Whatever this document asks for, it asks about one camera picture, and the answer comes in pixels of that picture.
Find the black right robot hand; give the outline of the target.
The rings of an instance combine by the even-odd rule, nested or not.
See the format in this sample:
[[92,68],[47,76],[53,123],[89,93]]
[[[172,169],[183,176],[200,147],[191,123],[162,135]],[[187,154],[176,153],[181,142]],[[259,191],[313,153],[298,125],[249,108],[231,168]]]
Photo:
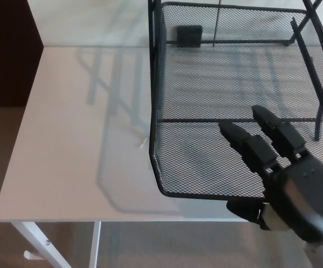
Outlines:
[[252,106],[253,117],[271,144],[240,126],[218,126],[231,148],[241,155],[264,185],[264,196],[284,223],[308,243],[323,240],[323,163],[289,122],[263,106]]

